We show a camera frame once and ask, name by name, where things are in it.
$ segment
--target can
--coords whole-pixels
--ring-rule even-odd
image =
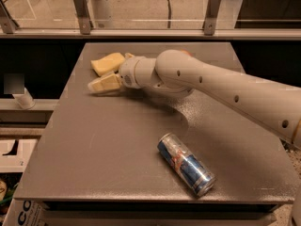
[[[199,197],[213,187],[214,174],[195,158],[176,135],[168,133],[163,136],[158,149],[162,157]]]

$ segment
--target floor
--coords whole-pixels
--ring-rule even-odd
[[[3,0],[11,16],[21,27],[77,29],[72,0]],[[109,0],[112,27],[122,29],[198,29],[203,26],[208,0]],[[225,13],[222,29],[234,27],[241,0],[228,0],[221,7]],[[287,149],[287,155],[301,178],[301,152]],[[277,222],[272,226],[287,225],[292,207],[276,210]]]

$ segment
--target metal bracket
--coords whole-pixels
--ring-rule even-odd
[[[204,34],[213,35],[216,27],[217,14],[221,0],[208,0],[206,18],[204,23]]]
[[[2,31],[6,34],[13,34],[19,27],[17,22],[11,18],[8,9],[2,0],[0,0],[0,25]]]
[[[87,0],[73,0],[73,2],[81,34],[90,34],[93,24],[88,13]]]

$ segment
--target soda can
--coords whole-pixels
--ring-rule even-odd
[[[163,136],[158,149],[162,157],[199,197],[214,185],[215,176],[174,134]]]

